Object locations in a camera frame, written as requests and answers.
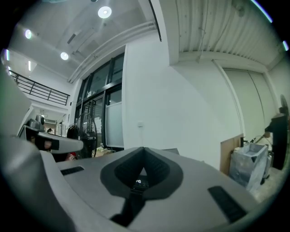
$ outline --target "wall outlet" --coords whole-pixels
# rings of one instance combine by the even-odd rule
[[[137,123],[137,127],[143,127],[144,126],[144,123],[142,122],[142,121],[139,121],[138,123]]]

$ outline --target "ceiling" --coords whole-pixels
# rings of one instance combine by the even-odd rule
[[[21,74],[25,77],[30,77],[31,73],[36,67],[35,62],[31,62],[30,71],[28,70],[28,61],[29,59],[23,55],[20,55],[14,51],[9,51],[9,61],[6,60],[6,54],[3,54],[3,64],[16,73]]]
[[[147,0],[67,0],[36,3],[15,27],[9,49],[68,79],[96,48],[117,34],[153,20]],[[97,12],[109,6],[112,14]],[[26,39],[30,29],[32,38]],[[66,52],[64,61],[60,53]]]
[[[214,51],[265,66],[284,52],[271,23],[249,0],[176,0],[179,52]]]

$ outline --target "ceiling light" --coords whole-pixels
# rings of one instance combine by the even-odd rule
[[[10,72],[11,68],[8,66],[9,74],[12,75],[12,72]]]
[[[63,59],[63,60],[67,60],[67,59],[68,59],[68,54],[65,53],[65,52],[63,52],[63,53],[60,54],[60,57],[61,57],[61,59]]]
[[[31,35],[32,35],[32,34],[31,34],[31,31],[30,31],[30,30],[26,30],[26,31],[25,31],[25,37],[26,37],[26,38],[30,39],[30,38],[31,38]]]
[[[9,50],[6,50],[6,60],[10,61]]]
[[[251,2],[254,3],[256,7],[258,7],[259,10],[263,12],[263,14],[266,16],[266,18],[269,20],[270,23],[273,22],[272,18],[268,15],[268,13],[264,10],[264,8],[259,3],[257,3],[257,1],[251,0]]]
[[[110,17],[111,14],[112,14],[112,10],[108,6],[103,6],[98,11],[98,15],[102,19],[106,19],[106,18]]]
[[[285,40],[283,41],[283,45],[284,45],[285,51],[288,51],[289,47],[288,47],[288,44]]]

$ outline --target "window frame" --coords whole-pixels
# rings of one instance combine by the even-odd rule
[[[83,109],[83,106],[85,104],[87,104],[88,102],[90,101],[93,101],[93,100],[97,100],[97,99],[100,99],[102,98],[103,102],[102,102],[102,119],[101,119],[101,123],[102,125],[102,129],[101,129],[101,134],[102,134],[102,143],[103,143],[103,146],[104,148],[108,148],[107,145],[106,145],[106,132],[105,132],[105,126],[106,126],[106,105],[108,104],[108,97],[109,97],[109,94],[115,92],[115,91],[118,91],[120,89],[122,89],[122,79],[123,78],[120,78],[114,82],[110,82],[111,79],[112,79],[112,76],[113,76],[113,71],[114,71],[114,65],[115,65],[115,60],[124,56],[125,53],[122,53],[112,59],[110,59],[110,61],[106,62],[105,64],[101,65],[99,68],[97,68],[94,72],[90,73],[90,75],[86,78],[88,83],[87,83],[87,86],[86,88],[84,88],[85,86],[85,80],[83,80],[82,82],[82,86],[81,86],[81,89],[80,89],[80,92],[79,92],[79,95],[78,95],[78,102],[76,104],[76,113],[78,110],[82,111],[81,114],[83,113],[84,109]],[[93,79],[93,76],[96,72],[98,72],[100,69],[104,68],[106,65],[109,64],[109,72],[107,74],[107,77],[106,77],[106,82],[105,82],[105,86],[101,87],[100,89],[96,90],[96,93],[89,96],[89,97],[84,97],[83,99],[80,99],[83,95],[83,91],[85,91],[85,96],[87,96],[87,93],[89,91],[89,89],[91,88],[91,84],[92,84],[92,79]]]

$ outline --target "balcony railing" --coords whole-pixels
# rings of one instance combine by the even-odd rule
[[[9,71],[18,87],[29,95],[36,96],[61,105],[67,105],[69,95],[58,90],[47,87],[43,84],[30,80],[12,70]]]

